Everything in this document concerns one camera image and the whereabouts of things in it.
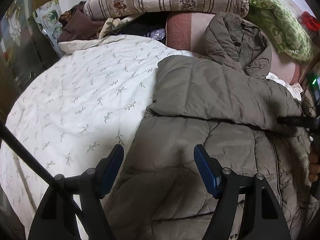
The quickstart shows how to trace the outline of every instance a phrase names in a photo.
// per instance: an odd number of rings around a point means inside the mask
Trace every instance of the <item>white bed sheet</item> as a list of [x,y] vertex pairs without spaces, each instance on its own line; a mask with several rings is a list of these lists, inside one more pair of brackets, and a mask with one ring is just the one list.
[[[152,102],[160,60],[176,54],[203,57],[130,35],[63,42],[60,47],[69,55],[23,92],[6,126],[50,174],[66,177],[95,167],[117,143],[128,152]],[[48,185],[5,143],[0,182],[28,236]],[[87,239],[81,226],[80,234]]]

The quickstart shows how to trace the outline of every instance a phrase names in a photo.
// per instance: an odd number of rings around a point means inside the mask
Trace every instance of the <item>folded blanket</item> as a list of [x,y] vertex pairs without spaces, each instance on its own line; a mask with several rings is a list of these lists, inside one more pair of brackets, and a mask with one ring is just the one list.
[[278,0],[249,0],[248,21],[262,28],[278,52],[301,60],[311,61],[313,44],[292,13]]

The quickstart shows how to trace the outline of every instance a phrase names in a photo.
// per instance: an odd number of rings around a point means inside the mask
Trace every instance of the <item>puffer jacket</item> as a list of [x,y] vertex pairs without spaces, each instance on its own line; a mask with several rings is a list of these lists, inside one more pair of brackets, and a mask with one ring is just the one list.
[[[193,158],[203,144],[222,167],[262,173],[281,205],[292,239],[316,211],[309,200],[305,129],[277,123],[300,116],[289,91],[265,76],[271,48],[260,29],[232,13],[207,27],[211,60],[170,56],[158,64],[153,103],[105,206],[117,240],[201,240],[217,200],[206,190]],[[239,197],[230,239],[243,211]]]

